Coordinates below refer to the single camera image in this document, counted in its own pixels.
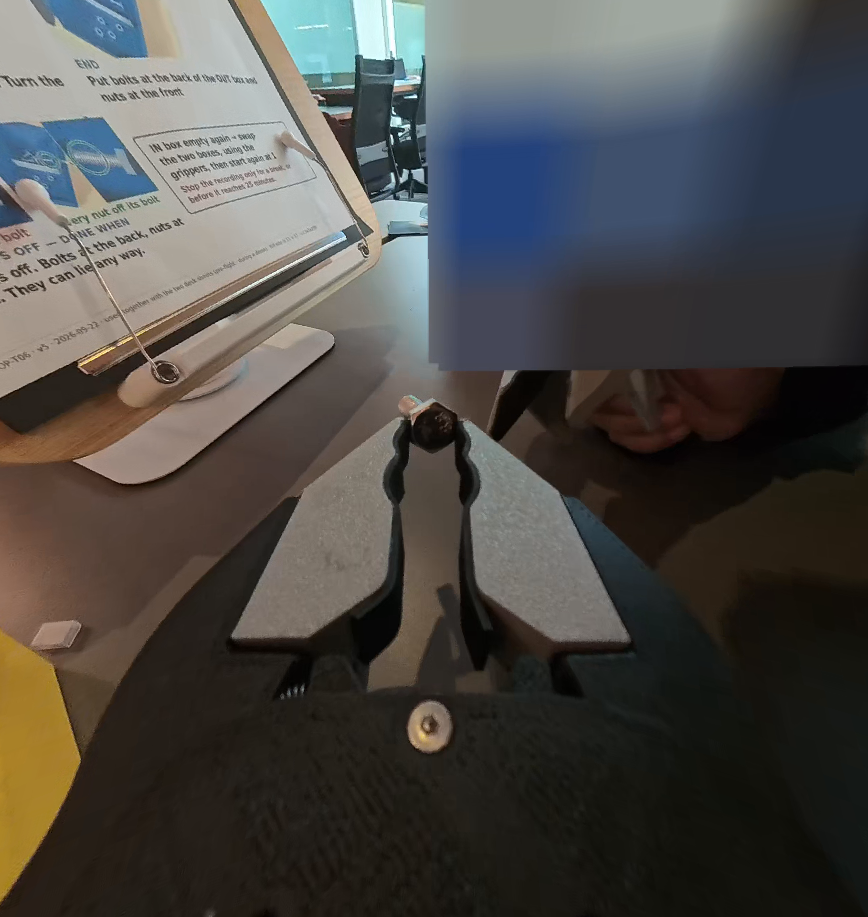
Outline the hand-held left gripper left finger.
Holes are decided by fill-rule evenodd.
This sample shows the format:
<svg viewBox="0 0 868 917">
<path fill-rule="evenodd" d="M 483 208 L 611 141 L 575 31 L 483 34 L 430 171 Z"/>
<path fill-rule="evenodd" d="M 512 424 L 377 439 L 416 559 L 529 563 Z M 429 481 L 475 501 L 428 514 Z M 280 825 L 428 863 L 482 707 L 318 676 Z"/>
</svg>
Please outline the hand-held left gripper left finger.
<svg viewBox="0 0 868 917">
<path fill-rule="evenodd" d="M 367 666 L 401 623 L 400 502 L 410 449 L 397 418 L 305 487 L 231 641 Z"/>
</svg>

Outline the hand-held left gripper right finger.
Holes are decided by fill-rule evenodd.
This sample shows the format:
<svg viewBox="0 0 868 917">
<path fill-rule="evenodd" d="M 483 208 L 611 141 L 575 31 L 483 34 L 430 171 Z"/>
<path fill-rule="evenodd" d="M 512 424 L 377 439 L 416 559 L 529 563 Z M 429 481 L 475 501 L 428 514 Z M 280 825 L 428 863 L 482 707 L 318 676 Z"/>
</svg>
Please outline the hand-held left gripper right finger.
<svg viewBox="0 0 868 917">
<path fill-rule="evenodd" d="M 463 507 L 461 623 L 474 668 L 517 656 L 630 650 L 566 499 L 467 420 L 456 428 Z"/>
</svg>

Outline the steel hex bolt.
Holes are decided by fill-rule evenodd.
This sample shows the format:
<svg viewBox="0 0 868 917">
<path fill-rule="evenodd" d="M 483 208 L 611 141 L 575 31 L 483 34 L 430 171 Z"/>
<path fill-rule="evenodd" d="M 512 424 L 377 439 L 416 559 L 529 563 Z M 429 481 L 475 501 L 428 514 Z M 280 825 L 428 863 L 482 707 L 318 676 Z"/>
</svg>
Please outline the steel hex bolt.
<svg viewBox="0 0 868 917">
<path fill-rule="evenodd" d="M 405 395 L 398 402 L 398 410 L 408 423 L 411 443 L 417 448 L 433 454 L 454 442 L 458 415 L 438 400 Z"/>
</svg>

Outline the yellow sheet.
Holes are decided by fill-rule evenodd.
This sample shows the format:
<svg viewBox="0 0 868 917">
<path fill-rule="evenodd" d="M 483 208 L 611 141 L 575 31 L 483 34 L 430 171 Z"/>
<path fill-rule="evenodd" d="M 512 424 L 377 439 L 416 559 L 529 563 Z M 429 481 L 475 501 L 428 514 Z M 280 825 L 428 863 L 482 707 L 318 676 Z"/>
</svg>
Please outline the yellow sheet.
<svg viewBox="0 0 868 917">
<path fill-rule="evenodd" d="M 46 837 L 79 761 L 53 665 L 0 630 L 0 903 Z"/>
</svg>

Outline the person's right hand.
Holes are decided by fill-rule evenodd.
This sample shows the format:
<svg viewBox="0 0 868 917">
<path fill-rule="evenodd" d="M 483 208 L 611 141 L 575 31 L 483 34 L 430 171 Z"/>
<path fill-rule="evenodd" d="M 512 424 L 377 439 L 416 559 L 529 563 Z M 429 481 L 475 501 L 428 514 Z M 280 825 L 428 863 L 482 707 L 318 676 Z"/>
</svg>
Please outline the person's right hand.
<svg viewBox="0 0 868 917">
<path fill-rule="evenodd" d="M 692 438 L 723 442 L 770 410 L 784 374 L 779 368 L 660 371 L 655 428 L 647 428 L 623 395 L 603 403 L 591 424 L 615 445 L 638 454 L 662 452 Z"/>
</svg>

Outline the instruction sheet on stand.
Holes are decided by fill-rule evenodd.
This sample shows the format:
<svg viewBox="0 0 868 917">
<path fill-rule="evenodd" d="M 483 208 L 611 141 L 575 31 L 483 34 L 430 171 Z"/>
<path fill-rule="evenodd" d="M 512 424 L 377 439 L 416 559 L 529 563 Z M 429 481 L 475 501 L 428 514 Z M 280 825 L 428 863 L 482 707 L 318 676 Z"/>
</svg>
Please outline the instruction sheet on stand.
<svg viewBox="0 0 868 917">
<path fill-rule="evenodd" d="M 283 68 L 286 88 L 297 71 L 290 60 Z M 183 374 L 173 386 L 155 382 L 128 339 L 1 397 L 0 464 L 75 460 L 121 484 L 158 480 L 332 349 L 329 332 L 294 321 L 370 269 L 382 243 L 366 192 L 307 90 L 308 138 L 364 223 L 369 260 L 359 254 L 353 224 L 285 258 L 261 281 L 143 329 L 137 334 L 152 357 Z"/>
</svg>

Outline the printed instruction sheet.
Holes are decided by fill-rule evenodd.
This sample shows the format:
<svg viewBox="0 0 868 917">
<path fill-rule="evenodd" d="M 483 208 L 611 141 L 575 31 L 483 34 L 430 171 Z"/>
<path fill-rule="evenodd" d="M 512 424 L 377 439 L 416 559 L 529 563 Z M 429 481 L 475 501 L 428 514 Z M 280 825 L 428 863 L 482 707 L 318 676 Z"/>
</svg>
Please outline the printed instruction sheet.
<svg viewBox="0 0 868 917">
<path fill-rule="evenodd" d="M 349 232 L 265 2 L 0 1 L 0 398 Z"/>
</svg>

